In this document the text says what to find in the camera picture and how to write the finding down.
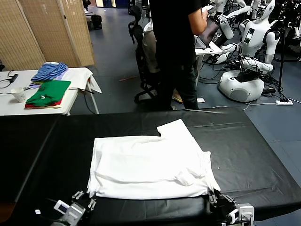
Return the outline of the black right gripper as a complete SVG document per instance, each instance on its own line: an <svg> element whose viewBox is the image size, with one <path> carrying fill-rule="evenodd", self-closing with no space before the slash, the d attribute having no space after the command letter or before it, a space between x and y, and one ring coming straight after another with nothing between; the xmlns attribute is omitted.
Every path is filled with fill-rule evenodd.
<svg viewBox="0 0 301 226"><path fill-rule="evenodd" d="M212 190L208 190L210 211L219 218L227 218L228 215L237 209L235 200L226 194L216 196Z"/></svg>

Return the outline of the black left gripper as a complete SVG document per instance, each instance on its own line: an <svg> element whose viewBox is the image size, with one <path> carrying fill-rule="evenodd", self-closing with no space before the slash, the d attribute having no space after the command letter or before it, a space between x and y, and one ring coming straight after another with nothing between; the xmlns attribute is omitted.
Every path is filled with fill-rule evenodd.
<svg viewBox="0 0 301 226"><path fill-rule="evenodd" d="M83 191L77 191L72 196L72 203L76 203L77 205L81 206L82 208L85 208L85 213L83 214L82 220L90 220L91 219L91 210L95 208L96 205L96 199L95 198L83 198L80 199L83 196Z"/></svg>

